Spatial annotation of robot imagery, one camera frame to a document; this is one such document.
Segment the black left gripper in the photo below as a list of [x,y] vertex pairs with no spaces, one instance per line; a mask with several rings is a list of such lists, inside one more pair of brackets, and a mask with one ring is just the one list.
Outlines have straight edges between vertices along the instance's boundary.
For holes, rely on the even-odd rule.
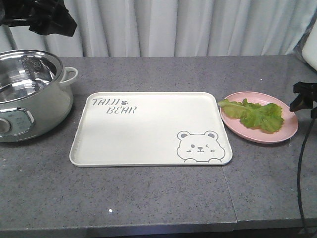
[[28,26],[30,31],[45,36],[72,37],[77,28],[63,0],[2,0],[0,24]]

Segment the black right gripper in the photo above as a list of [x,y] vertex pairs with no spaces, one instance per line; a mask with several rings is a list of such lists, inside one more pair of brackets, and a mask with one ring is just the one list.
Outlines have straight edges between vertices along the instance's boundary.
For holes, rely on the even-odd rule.
[[314,102],[317,101],[316,83],[297,82],[293,85],[293,92],[298,93],[298,95],[289,106],[291,112],[313,109]]

